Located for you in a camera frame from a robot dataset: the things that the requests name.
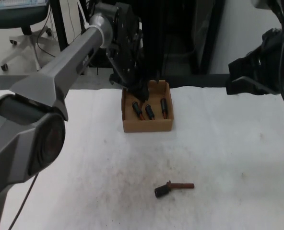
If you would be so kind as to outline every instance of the white table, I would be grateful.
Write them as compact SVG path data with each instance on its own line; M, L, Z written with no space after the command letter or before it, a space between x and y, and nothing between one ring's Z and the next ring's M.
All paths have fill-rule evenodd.
M125 134L121 91L70 91L62 153L40 173L13 229L284 230L280 96L171 94L171 132ZM196 187L156 199L168 180ZM9 191L1 230L30 183Z

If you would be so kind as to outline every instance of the brown box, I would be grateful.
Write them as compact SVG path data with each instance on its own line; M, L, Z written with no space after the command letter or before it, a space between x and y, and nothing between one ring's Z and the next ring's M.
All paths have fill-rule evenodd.
M132 94L126 90L122 92L122 119L125 133L135 132L162 132L171 131L174 120L173 105L169 84L161 80L159 83L150 81L148 83L150 92L149 100L145 103L139 102ZM168 119L164 119L161 110L160 100L166 98L168 107ZM141 121L132 108L132 102L137 101L145 117L145 121ZM145 111L145 106L149 104L155 114L155 120L149 120Z

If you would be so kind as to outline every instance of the chair wheel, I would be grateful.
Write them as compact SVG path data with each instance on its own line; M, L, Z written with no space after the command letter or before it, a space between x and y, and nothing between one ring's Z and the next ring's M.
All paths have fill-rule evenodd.
M14 40L10 40L10 43L14 46L17 45L17 41L14 41Z
M50 28L48 28L46 31L46 34L48 35L48 37L51 37L52 36L52 31Z
M1 66L2 71L8 71L7 63Z

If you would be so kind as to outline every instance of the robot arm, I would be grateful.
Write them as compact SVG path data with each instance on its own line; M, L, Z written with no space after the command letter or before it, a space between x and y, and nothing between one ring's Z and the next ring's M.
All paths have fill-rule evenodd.
M271 9L284 24L284 0L251 0L255 7ZM262 36L262 44L246 57L229 64L230 78L226 82L227 94L248 92L255 95L281 93L278 79L282 49L282 33L271 29ZM282 62L284 89L284 61Z
M68 113L64 99L93 55L106 49L116 82L142 101L139 18L130 5L99 3L90 27L39 72L14 84L0 98L0 218L8 190L49 166L61 152Z

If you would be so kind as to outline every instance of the black cable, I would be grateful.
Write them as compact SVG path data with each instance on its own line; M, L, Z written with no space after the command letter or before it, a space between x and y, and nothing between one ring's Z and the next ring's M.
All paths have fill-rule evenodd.
M76 40L76 38L79 37L80 35L81 35L81 32L74 38L74 40L70 44L72 44Z
M278 72L278 82L280 87L280 92L282 99L284 101L284 88L283 88L283 80L282 80L282 64L283 64L283 54L284 54L284 23L282 23L282 50L279 64L279 72Z
M49 14L48 14L48 16L47 16L46 22L45 22L43 28L41 29L40 33L39 33L38 36L37 36L36 44L37 44L37 46L40 48L40 50L42 50L44 53L47 53L48 55L50 55L50 56L52 56L52 57L55 58L55 56L53 56L52 54L50 54L50 53L48 53L47 51L43 50L43 49L40 47L40 45L38 44L38 39L39 39L41 33L43 32L43 30L44 30L44 28L45 28L45 26L46 26L46 24L47 24L47 22L48 22L48 19L49 19L49 17L50 17L50 14L51 14L51 7L50 7Z
M56 37L55 37L55 32L54 32L54 24L52 22L52 14L50 14L50 25L51 25L51 31L52 31L52 38L56 41Z
M23 200L23 202L22 202L22 204L21 204L21 207L19 208L18 212L16 213L16 216L15 216L14 220L12 221L12 224L9 226L9 230L11 230L11 229L13 228L13 226L14 226L14 224L16 223L16 221L17 221L17 219L18 219L20 213L22 212L22 209L23 209L23 207L24 207L24 205L25 205L25 203L26 203L26 201L27 201L27 198L28 198L28 196L29 196L29 194L30 194L30 192L31 192L31 190L32 190L32 188L33 188L33 185L34 185L35 182L36 182L37 177L38 177L38 174L35 175L35 177L34 177L32 183L31 183L31 185L30 185L30 187L29 187L29 189L28 189L28 192L27 192L27 194L26 194L26 196L25 196L25 198L24 198L24 200Z
M74 33L74 36L73 36L73 41L74 41L75 40L75 30L74 30L74 26L73 26L73 21L71 20L71 9L70 9L69 0L67 0L67 5L69 7L69 15L70 15L71 27L73 28L73 33Z
M284 24L284 14L281 6L278 4L277 0L267 0L267 5L272 10L272 12L276 15L281 25Z

